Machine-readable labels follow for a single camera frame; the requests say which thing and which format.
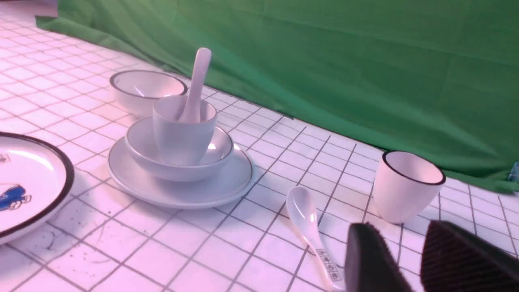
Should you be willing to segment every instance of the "black object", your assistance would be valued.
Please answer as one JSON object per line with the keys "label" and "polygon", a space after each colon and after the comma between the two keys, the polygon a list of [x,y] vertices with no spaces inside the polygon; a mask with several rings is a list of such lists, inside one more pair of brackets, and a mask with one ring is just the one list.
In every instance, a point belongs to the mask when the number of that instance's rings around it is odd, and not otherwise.
{"label": "black object", "polygon": [[431,221],[421,282],[427,292],[518,292],[519,261],[450,222]]}
{"label": "black object", "polygon": [[413,291],[400,273],[386,242],[369,223],[350,226],[345,270],[348,292]]}

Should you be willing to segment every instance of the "spoon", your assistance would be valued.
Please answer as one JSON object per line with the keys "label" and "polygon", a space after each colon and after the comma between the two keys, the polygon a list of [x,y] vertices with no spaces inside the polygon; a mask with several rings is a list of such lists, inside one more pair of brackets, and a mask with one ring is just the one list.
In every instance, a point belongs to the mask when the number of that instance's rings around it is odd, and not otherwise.
{"label": "spoon", "polygon": [[294,187],[286,197],[286,210],[290,220],[299,230],[319,259],[320,267],[332,291],[346,290],[346,282],[330,258],[319,236],[317,213],[313,199],[306,188]]}
{"label": "spoon", "polygon": [[191,89],[187,96],[186,105],[179,117],[182,123],[200,123],[200,100],[202,96],[203,82],[211,62],[211,50],[199,48],[196,53],[193,75],[191,77]]}

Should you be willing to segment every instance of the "plate with black rim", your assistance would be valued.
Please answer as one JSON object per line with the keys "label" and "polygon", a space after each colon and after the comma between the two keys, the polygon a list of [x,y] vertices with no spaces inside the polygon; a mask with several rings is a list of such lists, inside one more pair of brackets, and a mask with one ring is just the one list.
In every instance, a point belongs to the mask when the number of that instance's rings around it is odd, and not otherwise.
{"label": "plate with black rim", "polygon": [[0,245],[49,220],[74,182],[74,166],[56,146],[0,132]]}

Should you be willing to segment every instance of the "cup rim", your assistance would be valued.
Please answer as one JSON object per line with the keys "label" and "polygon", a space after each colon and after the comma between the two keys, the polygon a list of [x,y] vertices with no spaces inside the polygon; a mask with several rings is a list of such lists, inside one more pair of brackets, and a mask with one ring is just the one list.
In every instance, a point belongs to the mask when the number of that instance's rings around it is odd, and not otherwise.
{"label": "cup rim", "polygon": [[164,98],[161,98],[161,99],[158,99],[157,101],[155,101],[155,103],[153,104],[153,112],[155,114],[157,114],[157,116],[159,116],[160,118],[162,119],[165,119],[166,121],[168,122],[172,122],[172,123],[177,123],[177,124],[185,124],[185,125],[198,125],[198,124],[207,124],[207,123],[211,123],[213,120],[216,119],[216,117],[218,116],[218,111],[216,110],[216,108],[210,104],[209,102],[205,101],[205,100],[202,100],[200,99],[200,105],[202,104],[207,104],[210,108],[212,108],[214,110],[214,115],[212,116],[212,118],[208,119],[207,121],[203,121],[203,122],[198,122],[198,123],[190,123],[190,122],[180,122],[180,121],[176,121],[176,120],[172,120],[170,118],[167,118],[165,116],[163,116],[159,111],[156,110],[156,106],[159,102],[163,101],[163,100],[166,100],[166,99],[170,99],[170,98],[179,98],[180,95],[177,95],[177,96],[168,96],[168,97],[164,97]]}
{"label": "cup rim", "polygon": [[114,75],[112,75],[112,77],[110,77],[110,85],[112,86],[112,88],[114,88],[115,90],[120,91],[120,92],[122,92],[124,94],[128,94],[128,95],[139,97],[139,98],[145,98],[145,99],[161,99],[161,98],[163,98],[163,97],[160,97],[160,96],[159,97],[140,96],[140,95],[136,95],[136,94],[133,94],[133,93],[130,93],[130,92],[126,92],[126,91],[122,90],[121,88],[117,87],[117,85],[115,85],[115,78],[117,78],[117,76],[119,76],[119,75],[122,75],[124,73],[129,73],[129,72],[154,73],[154,74],[160,74],[160,75],[164,75],[164,76],[167,76],[167,77],[171,77],[171,78],[177,80],[178,82],[180,82],[180,84],[182,84],[182,86],[184,86],[184,90],[182,91],[181,94],[178,94],[178,95],[184,95],[187,92],[187,85],[182,80],[178,79],[177,77],[175,77],[173,75],[170,75],[170,74],[167,74],[167,73],[164,73],[164,72],[157,72],[157,71],[151,71],[151,70],[126,70],[126,71],[117,72]]}
{"label": "cup rim", "polygon": [[[416,156],[416,157],[418,157],[418,158],[420,158],[420,159],[422,159],[422,160],[425,160],[425,161],[429,162],[432,166],[434,166],[434,167],[435,167],[435,168],[436,168],[436,169],[437,169],[437,170],[442,174],[442,179],[441,179],[439,182],[425,182],[425,181],[421,181],[421,180],[414,179],[414,178],[412,178],[412,177],[409,177],[409,176],[407,176],[407,175],[405,175],[405,174],[399,172],[399,171],[396,170],[394,167],[392,167],[391,164],[389,164],[389,162],[388,162],[387,159],[386,159],[386,156],[387,156],[387,155],[389,155],[389,154],[391,154],[391,153],[394,153],[394,152],[409,153],[409,154],[412,154],[412,155],[414,155],[414,156]],[[447,179],[446,176],[445,176],[445,174],[443,173],[443,171],[442,171],[439,167],[437,167],[436,164],[432,163],[432,162],[431,162],[430,160],[428,160],[428,159],[423,158],[423,157],[420,156],[420,155],[416,155],[416,154],[411,153],[411,152],[399,151],[399,150],[386,151],[386,152],[384,152],[384,154],[382,154],[382,161],[384,161],[384,164],[386,164],[389,168],[391,168],[391,170],[393,170],[394,172],[396,172],[396,173],[399,174],[400,176],[403,176],[403,177],[405,177],[406,179],[410,179],[410,180],[412,180],[412,181],[416,181],[416,182],[418,182],[418,183],[427,184],[427,185],[442,185],[442,184],[445,183],[445,181],[446,181],[446,179]]]}
{"label": "cup rim", "polygon": [[215,126],[215,129],[218,128],[220,129],[220,131],[222,131],[223,133],[225,133],[225,135],[227,136],[227,138],[229,139],[230,141],[230,149],[229,149],[229,152],[227,152],[227,154],[225,154],[225,156],[222,157],[222,159],[220,160],[217,160],[215,162],[211,162],[209,164],[203,164],[203,165],[178,165],[178,164],[169,164],[169,163],[166,163],[166,162],[161,162],[161,161],[158,161],[158,160],[155,160],[155,159],[151,159],[150,157],[140,153],[139,151],[137,151],[135,149],[135,147],[131,144],[130,142],[130,130],[131,128],[136,125],[137,123],[139,122],[144,122],[144,120],[146,119],[152,119],[151,117],[145,117],[143,119],[140,119],[138,120],[137,122],[133,123],[133,125],[131,125],[129,128],[128,128],[128,131],[126,131],[126,134],[125,134],[125,142],[126,142],[126,145],[128,146],[128,149],[137,154],[139,157],[145,159],[146,161],[148,162],[151,162],[153,164],[158,164],[158,165],[161,165],[161,166],[165,166],[165,167],[175,167],[175,168],[187,168],[187,169],[197,169],[197,168],[205,168],[205,167],[208,167],[210,165],[213,165],[213,164],[217,164],[217,163],[221,163],[222,161],[226,160],[227,158],[230,157],[230,154],[233,152],[234,150],[234,141],[233,141],[233,138],[229,135],[229,133],[227,133],[224,129],[218,127],[218,126]]}

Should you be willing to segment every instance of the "bowl with black rim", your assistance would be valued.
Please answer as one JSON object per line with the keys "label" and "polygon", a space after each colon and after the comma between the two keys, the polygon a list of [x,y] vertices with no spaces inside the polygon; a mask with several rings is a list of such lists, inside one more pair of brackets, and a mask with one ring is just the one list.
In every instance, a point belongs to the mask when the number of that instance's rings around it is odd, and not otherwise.
{"label": "bowl with black rim", "polygon": [[164,72],[129,70],[110,78],[115,100],[136,117],[149,117],[155,101],[168,96],[184,95],[187,86]]}

